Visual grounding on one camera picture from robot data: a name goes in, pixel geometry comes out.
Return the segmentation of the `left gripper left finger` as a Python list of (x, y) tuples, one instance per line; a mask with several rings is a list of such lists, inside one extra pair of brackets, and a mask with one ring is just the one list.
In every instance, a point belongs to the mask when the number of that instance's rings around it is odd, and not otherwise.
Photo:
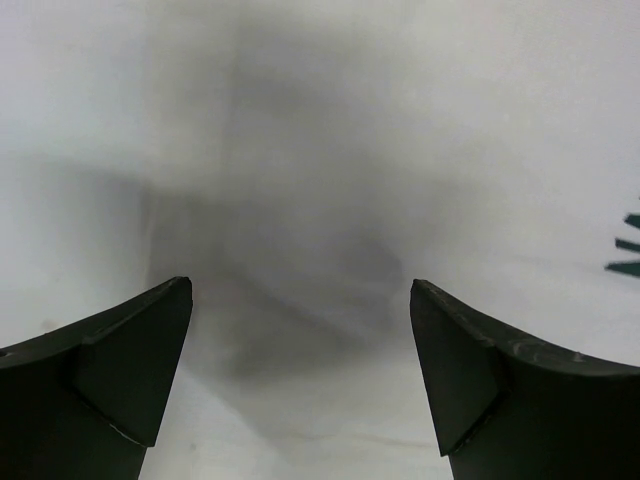
[(155, 446), (192, 313), (175, 277), (1, 350), (4, 479), (136, 479)]

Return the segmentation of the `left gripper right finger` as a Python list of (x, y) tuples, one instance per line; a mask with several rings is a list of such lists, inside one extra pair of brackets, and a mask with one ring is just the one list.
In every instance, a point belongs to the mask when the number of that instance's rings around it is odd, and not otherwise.
[(572, 351), (412, 284), (440, 453), (457, 479), (635, 479), (639, 371)]

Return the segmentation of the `white green Charlie Brown t-shirt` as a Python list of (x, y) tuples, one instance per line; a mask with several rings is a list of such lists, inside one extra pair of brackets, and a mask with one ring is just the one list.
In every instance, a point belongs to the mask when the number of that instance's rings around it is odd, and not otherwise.
[(635, 1), (5, 1), (1, 341), (187, 276), (145, 479), (446, 479), (415, 279), (639, 361)]

